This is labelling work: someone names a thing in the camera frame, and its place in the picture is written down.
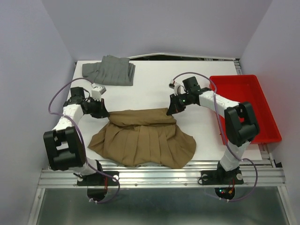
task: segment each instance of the folded gray garment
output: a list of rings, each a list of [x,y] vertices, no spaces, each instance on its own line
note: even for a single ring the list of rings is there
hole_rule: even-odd
[[[104,56],[102,62],[82,65],[82,76],[91,82],[104,85],[132,86],[135,65],[129,58]]]

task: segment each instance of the white table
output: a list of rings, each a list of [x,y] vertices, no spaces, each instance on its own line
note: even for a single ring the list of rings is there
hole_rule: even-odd
[[[82,64],[99,61],[78,61],[74,79],[82,77]],[[103,95],[105,106],[109,112],[121,110],[138,110],[151,108],[168,108],[170,94],[173,90],[168,87],[171,79],[183,72],[198,72],[210,77],[211,75],[236,75],[233,61],[131,61],[135,64],[134,85],[131,87],[106,86],[107,92]],[[176,79],[177,82],[194,75],[184,75]],[[197,77],[201,87],[208,87],[209,82]],[[88,81],[79,80],[71,87],[81,86],[91,90]],[[178,126],[188,135],[194,137],[197,143],[195,155],[197,161],[220,160],[225,151],[215,113],[207,108],[189,105],[184,112],[174,115]],[[106,123],[107,118],[95,119],[85,115],[78,126],[82,132],[86,146],[94,134]],[[86,154],[92,159],[103,159],[100,155],[86,148]],[[250,145],[244,157],[252,160],[261,160],[259,147]]]

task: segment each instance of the light purple wall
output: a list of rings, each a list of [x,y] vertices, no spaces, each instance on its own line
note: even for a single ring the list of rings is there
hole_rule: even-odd
[[[271,0],[42,0],[76,60],[157,52],[241,57]]]
[[[273,0],[242,58],[243,73],[258,76],[282,142],[270,146],[282,162],[300,223],[300,1]]]
[[[40,0],[0,6],[0,224],[27,224],[47,162],[43,133],[57,118],[51,97],[74,70],[73,59]],[[53,110],[66,98],[58,98]]]

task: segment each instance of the red tray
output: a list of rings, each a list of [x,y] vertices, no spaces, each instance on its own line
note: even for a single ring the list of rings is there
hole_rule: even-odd
[[[253,106],[260,133],[253,144],[280,142],[281,135],[274,121],[268,102],[255,75],[211,76],[217,94],[237,102],[250,102]],[[225,129],[225,120],[221,118]]]

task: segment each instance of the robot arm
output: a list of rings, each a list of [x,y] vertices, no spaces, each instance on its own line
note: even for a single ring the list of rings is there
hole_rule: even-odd
[[[90,114],[94,118],[108,117],[109,113],[102,99],[105,91],[103,86],[94,87],[91,97],[86,99],[82,87],[71,88],[71,97],[64,103],[63,114],[76,124],[85,114]],[[95,173],[87,162],[94,168],[102,170],[98,161],[86,158],[78,133],[66,117],[61,117],[53,130],[44,133],[44,143],[52,170],[73,170],[83,176]]]
[[[209,108],[215,112],[214,92],[209,88],[200,88],[196,78],[190,77],[183,81],[186,93],[180,93],[180,85],[171,81],[169,87],[174,89],[170,95],[170,106],[167,115],[180,113],[187,105],[197,104]],[[225,130],[228,138],[228,146],[233,153],[241,158],[245,149],[259,133],[259,126],[249,102],[239,103],[216,95],[216,105],[220,116],[225,118]],[[226,149],[219,164],[224,173],[239,169],[239,160]]]

